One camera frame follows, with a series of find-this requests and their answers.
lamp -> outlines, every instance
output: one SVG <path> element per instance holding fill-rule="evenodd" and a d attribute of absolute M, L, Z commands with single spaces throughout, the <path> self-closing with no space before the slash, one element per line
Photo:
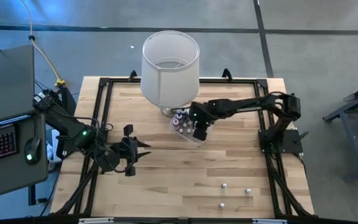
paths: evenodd
<path fill-rule="evenodd" d="M 199 57 L 197 43 L 182 32 L 158 32 L 144 42 L 140 88 L 164 115 L 173 116 L 171 108 L 184 106 L 197 96 Z"/>

desk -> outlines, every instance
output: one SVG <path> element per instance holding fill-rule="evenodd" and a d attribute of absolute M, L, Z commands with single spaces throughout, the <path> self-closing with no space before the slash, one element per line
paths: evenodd
<path fill-rule="evenodd" d="M 98 83 L 99 77 L 84 77 L 76 116 L 92 117 Z M 285 92 L 283 79 L 269 78 L 267 83 L 269 91 Z M 195 101 L 252 97 L 255 97 L 252 85 L 202 83 Z M 107 119 L 114 129 L 109 132 L 108 142 L 120 141 L 123 127 L 133 124 L 132 135 L 152 146 L 139 151 L 152 153 L 135 165 L 134 177 L 113 172 L 99 174 L 93 217 L 274 217 L 266 161 L 257 137 L 260 129 L 257 112 L 217 121 L 209 139 L 200 147 L 174 134 L 169 120 L 142 96 L 139 83 L 114 84 Z M 304 208 L 313 213 L 302 163 L 292 154 L 282 157 L 288 187 Z M 77 187 L 82 163 L 79 153 L 63 161 L 51 212 L 61 208 Z M 221 188 L 223 183 L 227 184 L 226 189 Z M 87 196 L 85 189 L 82 209 Z M 278 197 L 284 211 L 279 190 Z"/>

lamp base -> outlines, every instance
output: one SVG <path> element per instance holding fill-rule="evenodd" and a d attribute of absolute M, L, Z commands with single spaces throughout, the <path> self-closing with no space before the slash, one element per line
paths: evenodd
<path fill-rule="evenodd" d="M 173 118 L 176 115 L 170 108 L 161 108 L 161 113 L 168 118 Z"/>

black metal frame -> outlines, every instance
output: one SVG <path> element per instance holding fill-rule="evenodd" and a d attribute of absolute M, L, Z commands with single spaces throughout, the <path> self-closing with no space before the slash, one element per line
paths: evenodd
<path fill-rule="evenodd" d="M 93 111 L 93 118 L 97 119 L 99 114 L 99 109 L 101 105 L 101 97 L 102 92 L 105 86 L 107 86 L 107 95 L 106 100 L 104 102 L 104 109 L 103 109 L 103 115 L 101 120 L 101 128 L 100 130 L 105 130 L 106 122 L 108 118 L 108 111 L 109 111 L 109 105 L 110 105 L 110 99 L 111 99 L 111 93 L 114 83 L 140 83 L 140 77 L 137 77 L 137 74 L 135 71 L 132 71 L 129 78 L 100 78 L 99 84 L 98 84 L 98 92 L 96 94 L 96 101 L 94 104 L 94 111 Z M 254 87 L 255 97 L 260 97 L 260 90 L 263 91 L 264 95 L 267 95 L 269 93 L 269 87 L 267 85 L 266 79 L 233 79 L 232 75 L 230 74 L 230 71 L 228 69 L 225 69 L 223 71 L 222 78 L 200 78 L 200 83 L 243 83 L 243 84 L 250 84 Z M 258 112 L 259 116 L 259 123 L 261 130 L 266 129 L 266 124 L 264 120 L 264 114 L 262 111 Z M 274 124 L 273 120 L 273 114 L 268 113 L 268 120 L 270 125 Z M 270 154 L 265 153 L 265 158 L 270 159 Z M 276 160 L 277 160 L 277 167 L 278 167 L 278 173 L 282 180 L 285 181 L 285 174 L 284 174 L 284 168 L 283 168 L 283 162 L 280 153 L 276 153 Z M 84 158 L 83 167 L 81 171 L 80 176 L 80 182 L 84 179 L 85 175 L 88 173 L 88 166 L 89 166 L 90 158 L 86 157 Z M 98 173 L 93 175 L 91 180 L 91 185 L 89 188 L 89 194 L 88 194 L 88 201 L 86 204 L 86 208 L 84 210 L 84 213 L 87 215 L 91 215 L 91 210 L 93 206 L 93 197 L 94 197 L 94 191 L 96 189 L 96 180 L 98 178 Z M 272 177 L 271 171 L 268 169 L 268 179 L 270 184 L 270 191 L 272 194 L 272 203 L 273 203 L 273 210 L 275 215 L 281 215 L 282 212 L 280 210 L 279 204 L 278 204 L 278 197 L 277 197 L 277 190 L 275 186 L 275 181 Z M 285 202 L 285 211 L 286 214 L 292 215 L 292 210 L 290 203 L 288 199 L 284 196 L 284 202 Z M 81 210 L 81 203 L 82 203 L 82 194 L 80 195 L 79 199 L 77 200 L 74 208 L 74 214 L 79 214 Z"/>

white cable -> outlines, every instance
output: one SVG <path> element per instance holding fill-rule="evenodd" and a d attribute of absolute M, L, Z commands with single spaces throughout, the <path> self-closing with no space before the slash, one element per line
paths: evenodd
<path fill-rule="evenodd" d="M 24 0 L 22 0 L 24 7 L 27 9 L 27 13 L 29 14 L 29 19 L 30 19 L 30 35 L 32 35 L 32 18 L 31 18 L 31 13 L 29 8 L 27 7 L 27 4 L 24 2 Z M 50 68 L 53 70 L 56 78 L 58 81 L 60 81 L 60 78 L 55 70 L 55 67 L 53 67 L 52 63 L 49 61 L 48 57 L 42 52 L 41 49 L 39 49 L 39 47 L 34 43 L 34 41 L 31 39 L 31 44 L 42 54 L 42 56 L 44 56 L 45 60 L 48 62 Z"/>

